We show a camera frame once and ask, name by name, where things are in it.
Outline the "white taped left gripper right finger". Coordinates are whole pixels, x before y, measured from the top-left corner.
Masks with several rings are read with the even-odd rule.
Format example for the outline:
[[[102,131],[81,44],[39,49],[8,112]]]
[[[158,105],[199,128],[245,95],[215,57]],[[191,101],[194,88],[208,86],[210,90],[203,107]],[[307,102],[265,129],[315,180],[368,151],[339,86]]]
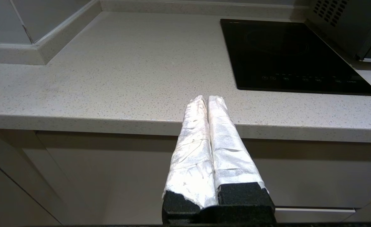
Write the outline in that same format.
[[[208,111],[218,204],[207,208],[207,222],[275,224],[274,203],[224,99],[210,96]]]

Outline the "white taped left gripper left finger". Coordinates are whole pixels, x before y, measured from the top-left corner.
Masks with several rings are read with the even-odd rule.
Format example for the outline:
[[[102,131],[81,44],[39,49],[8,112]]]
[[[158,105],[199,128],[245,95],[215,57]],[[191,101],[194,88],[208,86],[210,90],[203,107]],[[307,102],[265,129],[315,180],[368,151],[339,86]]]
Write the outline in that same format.
[[[207,105],[202,95],[187,104],[162,195],[162,222],[199,222],[217,205]]]

